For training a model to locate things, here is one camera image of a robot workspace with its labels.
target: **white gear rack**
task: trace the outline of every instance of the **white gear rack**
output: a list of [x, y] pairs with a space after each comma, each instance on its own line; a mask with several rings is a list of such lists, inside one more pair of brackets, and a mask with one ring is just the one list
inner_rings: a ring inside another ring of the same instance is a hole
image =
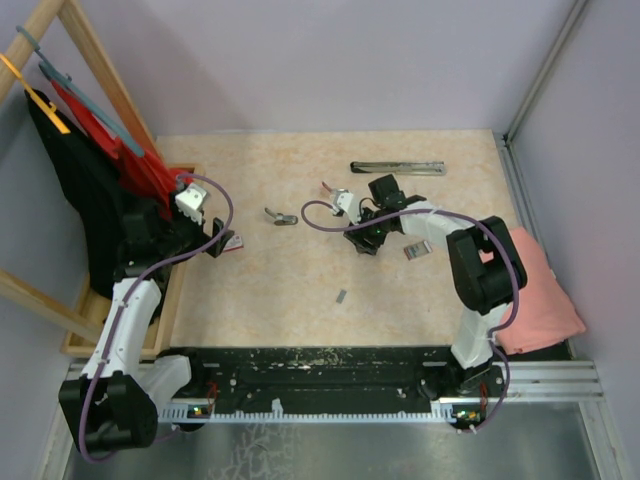
[[[496, 362], [503, 369], [504, 364]], [[581, 403], [603, 402], [604, 394], [598, 374], [591, 361], [512, 362], [511, 385], [505, 403]], [[497, 398], [490, 397], [489, 403]], [[279, 401], [274, 401], [271, 412], [216, 414], [188, 418], [194, 407], [207, 405], [206, 398], [174, 398], [158, 415], [160, 423], [448, 423], [453, 417], [453, 406], [479, 403], [474, 397], [442, 397], [431, 402], [430, 413], [395, 414], [315, 414], [284, 413]]]

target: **silver metal rod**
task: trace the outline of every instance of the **silver metal rod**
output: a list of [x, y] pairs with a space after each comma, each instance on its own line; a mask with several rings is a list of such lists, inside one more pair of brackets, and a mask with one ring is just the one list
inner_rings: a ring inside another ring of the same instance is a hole
[[577, 31], [580, 23], [584, 19], [585, 12], [587, 11], [587, 6], [590, 4], [591, 0], [576, 0], [571, 7], [571, 11], [567, 17], [567, 20], [564, 22], [556, 41], [553, 43], [551, 50], [547, 54], [547, 57], [542, 64], [542, 67], [538, 71], [535, 80], [529, 87], [527, 95], [520, 105], [516, 116], [514, 117], [509, 129], [507, 130], [506, 143], [509, 146], [515, 140], [518, 132], [520, 131], [520, 127], [524, 123], [524, 121], [529, 116], [533, 106], [536, 101], [540, 97], [544, 86], [547, 84], [549, 78], [553, 73], [553, 70], [558, 63], [558, 59], [562, 52], [564, 52], [566, 46], [569, 43], [569, 40], [573, 38], [573, 35]]

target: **small metal piece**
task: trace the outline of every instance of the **small metal piece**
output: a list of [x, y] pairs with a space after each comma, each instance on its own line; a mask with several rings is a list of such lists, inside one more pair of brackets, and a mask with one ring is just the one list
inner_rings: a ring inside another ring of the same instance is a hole
[[352, 173], [395, 173], [396, 175], [447, 174], [444, 162], [351, 162]]
[[344, 300], [344, 297], [346, 297], [347, 295], [347, 291], [346, 290], [340, 290], [340, 293], [338, 294], [338, 298], [336, 298], [336, 303], [342, 303], [342, 301]]
[[433, 248], [431, 248], [431, 245], [429, 245], [429, 242], [426, 240], [404, 247], [404, 254], [407, 257], [407, 260], [413, 260], [415, 258], [428, 255], [431, 252], [433, 252]]
[[296, 217], [295, 215], [284, 215], [282, 213], [275, 213], [273, 210], [270, 210], [267, 207], [265, 207], [264, 211], [267, 215], [275, 219], [275, 222], [273, 222], [273, 224], [278, 225], [279, 227], [282, 225], [295, 225], [298, 223], [298, 217]]

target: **beige tabletop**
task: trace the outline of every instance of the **beige tabletop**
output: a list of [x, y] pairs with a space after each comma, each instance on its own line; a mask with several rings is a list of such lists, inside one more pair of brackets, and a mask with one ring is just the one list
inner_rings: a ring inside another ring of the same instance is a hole
[[[161, 137], [169, 163], [200, 163], [235, 205], [231, 228], [244, 248], [217, 259], [189, 261], [171, 345], [392, 346], [450, 344], [462, 310], [446, 252], [408, 261], [403, 248], [419, 239], [390, 234], [375, 257], [358, 255], [342, 234], [300, 221], [277, 227], [264, 207], [300, 215], [322, 189], [369, 196], [374, 175], [355, 175], [352, 161], [435, 161], [445, 177], [396, 177], [407, 196], [420, 194], [447, 210], [482, 219], [516, 216], [493, 135], [488, 130], [227, 134]], [[208, 225], [226, 219], [213, 192]], [[347, 225], [322, 207], [310, 217]], [[337, 297], [346, 291], [342, 303]]]

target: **metal bar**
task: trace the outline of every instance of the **metal bar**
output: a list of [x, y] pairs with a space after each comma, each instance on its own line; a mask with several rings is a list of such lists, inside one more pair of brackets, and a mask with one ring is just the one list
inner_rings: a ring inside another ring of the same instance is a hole
[[527, 191], [522, 175], [522, 169], [520, 168], [514, 149], [507, 146], [501, 135], [494, 134], [494, 138], [518, 222], [536, 239], [538, 245], [544, 250], [544, 240], [540, 234], [540, 229], [533, 213], [533, 208], [531, 207], [531, 198], [529, 197], [529, 192]]
[[564, 22], [564, 25], [560, 29], [558, 37], [551, 46], [551, 50], [549, 50], [549, 53], [547, 54], [542, 67], [538, 71], [538, 74], [531, 84], [531, 87], [529, 87], [524, 101], [520, 105], [518, 112], [516, 113], [514, 119], [511, 122], [511, 125], [509, 126], [509, 129], [507, 130], [507, 145], [513, 143], [516, 136], [518, 135], [518, 132], [520, 131], [520, 127], [529, 116], [529, 113], [531, 112], [533, 106], [536, 104], [536, 101], [540, 97], [543, 88], [553, 74], [560, 55], [562, 54], [562, 52], [564, 52], [566, 46], [569, 43], [569, 40], [573, 38], [573, 35], [580, 26], [581, 21], [584, 19], [584, 15], [587, 11], [587, 6], [589, 5], [589, 3], [590, 0], [576, 0], [574, 2], [567, 20]]
[[634, 479], [607, 404], [580, 402], [580, 413], [600, 477], [607, 480]]

